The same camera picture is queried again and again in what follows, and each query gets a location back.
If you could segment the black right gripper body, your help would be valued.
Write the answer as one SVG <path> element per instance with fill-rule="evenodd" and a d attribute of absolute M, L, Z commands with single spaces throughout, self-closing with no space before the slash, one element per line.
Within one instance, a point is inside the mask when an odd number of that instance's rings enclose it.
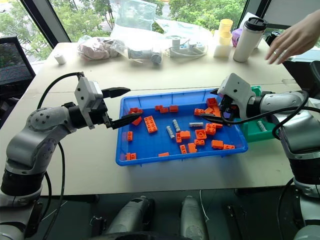
<path fill-rule="evenodd" d="M 224 95 L 219 103 L 220 115 L 222 118 L 237 118 L 238 107 L 233 104 L 233 99 Z"/>

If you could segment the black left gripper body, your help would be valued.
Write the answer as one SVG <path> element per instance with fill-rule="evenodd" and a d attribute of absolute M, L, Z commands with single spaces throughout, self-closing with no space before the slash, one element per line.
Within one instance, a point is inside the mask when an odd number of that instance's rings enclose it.
<path fill-rule="evenodd" d="M 106 128 L 112 127 L 112 119 L 108 115 L 108 108 L 104 99 L 101 99 L 97 106 L 90 108 L 89 117 L 93 126 L 103 124 Z"/>

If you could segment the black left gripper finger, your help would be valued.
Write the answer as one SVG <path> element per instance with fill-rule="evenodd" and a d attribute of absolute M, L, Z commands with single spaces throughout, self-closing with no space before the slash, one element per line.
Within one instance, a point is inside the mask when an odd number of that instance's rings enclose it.
<path fill-rule="evenodd" d="M 116 98 L 119 96 L 122 96 L 131 90 L 126 87 L 111 87 L 111 88 L 106 88 L 102 89 L 101 92 L 103 94 L 103 98 Z"/>
<path fill-rule="evenodd" d="M 111 125 L 112 129 L 115 130 L 115 129 L 118 129 L 118 128 L 121 128 L 121 127 L 124 127 L 124 126 L 131 124 L 132 122 L 137 120 L 140 116 L 141 116 L 141 113 L 127 114 L 127 115 L 122 116 L 118 120 L 111 120 L 110 125 Z"/>

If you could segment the person's bare hand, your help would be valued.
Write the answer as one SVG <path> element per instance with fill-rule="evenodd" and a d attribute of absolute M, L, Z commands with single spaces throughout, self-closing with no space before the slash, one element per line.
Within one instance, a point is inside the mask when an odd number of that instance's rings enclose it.
<path fill-rule="evenodd" d="M 301 55 L 315 46 L 320 38 L 320 11 L 308 14 L 271 43 L 265 56 L 269 64 L 283 63 L 291 56 Z"/>

